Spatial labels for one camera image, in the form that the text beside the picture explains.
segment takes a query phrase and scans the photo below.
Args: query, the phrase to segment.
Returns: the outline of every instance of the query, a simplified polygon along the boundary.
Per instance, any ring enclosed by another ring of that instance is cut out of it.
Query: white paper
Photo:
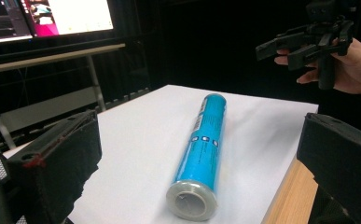
[[[201,107],[216,91],[165,86],[98,115],[103,150],[69,218],[91,223],[193,223],[165,201]],[[227,100],[217,189],[206,223],[261,223],[317,105],[218,92]]]

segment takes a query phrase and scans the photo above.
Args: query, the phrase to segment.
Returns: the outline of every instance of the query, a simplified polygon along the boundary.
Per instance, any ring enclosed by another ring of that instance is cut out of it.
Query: table
[[[295,158],[263,223],[308,223],[317,187],[311,171]]]
[[[92,86],[83,90],[70,92],[68,94],[39,102],[34,105],[28,105],[22,108],[0,113],[0,133],[3,135],[9,148],[15,148],[16,145],[11,137],[11,132],[35,124],[45,119],[50,119],[65,112],[80,108],[81,106],[97,102],[101,110],[106,110],[101,87],[96,76],[92,55],[106,53],[124,48],[125,44],[108,45],[93,49],[83,49],[61,54],[54,54],[45,57],[33,58],[28,60],[16,61],[12,63],[1,63],[0,72],[36,66],[44,63],[55,63],[64,60],[70,60],[80,57],[87,59],[90,70]]]
[[[100,113],[103,157],[69,218],[77,224],[191,223],[168,210],[165,194],[201,102],[213,92],[168,85]],[[216,93],[227,99],[228,111],[219,207],[206,222],[273,223],[285,217],[276,204],[286,204],[281,199],[290,198],[297,179],[312,181],[295,154],[304,116],[317,105]]]

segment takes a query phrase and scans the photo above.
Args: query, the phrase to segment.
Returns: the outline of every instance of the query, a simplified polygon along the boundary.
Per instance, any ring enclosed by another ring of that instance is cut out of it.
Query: computer monitor
[[[0,0],[0,42],[32,38],[17,0]]]
[[[20,0],[34,37],[112,30],[107,0]]]

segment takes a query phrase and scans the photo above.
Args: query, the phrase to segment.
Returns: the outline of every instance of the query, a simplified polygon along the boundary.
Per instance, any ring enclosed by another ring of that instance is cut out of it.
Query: finger
[[[277,49],[276,53],[280,54],[280,55],[287,55],[290,53],[289,49]]]
[[[318,81],[318,80],[319,80],[319,77],[318,77],[317,69],[314,69],[314,70],[309,71],[309,72],[305,73],[304,75],[300,76],[297,79],[297,83],[306,84],[306,83],[310,83],[310,82],[314,82],[314,81]]]
[[[281,64],[281,65],[288,65],[288,59],[287,56],[279,56],[274,59],[275,63]]]
[[[307,65],[305,65],[305,67],[317,67],[317,62],[308,63]]]

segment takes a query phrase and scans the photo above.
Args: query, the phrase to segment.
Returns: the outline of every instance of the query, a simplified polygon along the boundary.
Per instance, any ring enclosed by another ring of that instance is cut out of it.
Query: blue cylinder
[[[183,219],[204,221],[217,208],[216,176],[226,106],[226,99],[217,93],[203,99],[174,182],[166,193],[169,209]]]

